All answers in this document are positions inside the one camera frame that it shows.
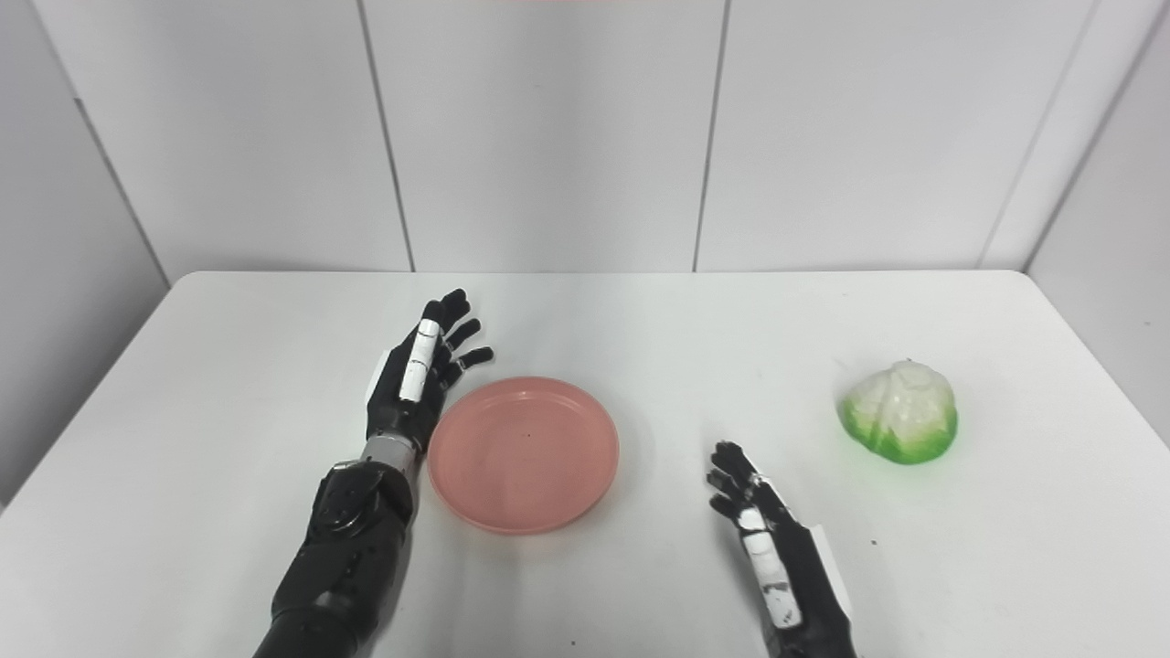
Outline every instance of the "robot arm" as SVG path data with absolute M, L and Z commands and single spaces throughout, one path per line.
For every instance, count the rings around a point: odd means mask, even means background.
M 322 479 L 309 529 L 273 598 L 273 624 L 255 658 L 350 658 L 370 638 L 414 516 L 414 480 L 446 402 L 490 348 L 454 358 L 480 329 L 463 290 L 427 304 L 386 357 L 366 404 L 366 447 Z
M 748 553 L 772 625 L 770 653 L 856 658 L 828 543 L 796 520 L 738 445 L 717 444 L 711 464 L 707 481 L 720 491 L 711 507 L 731 520 Z

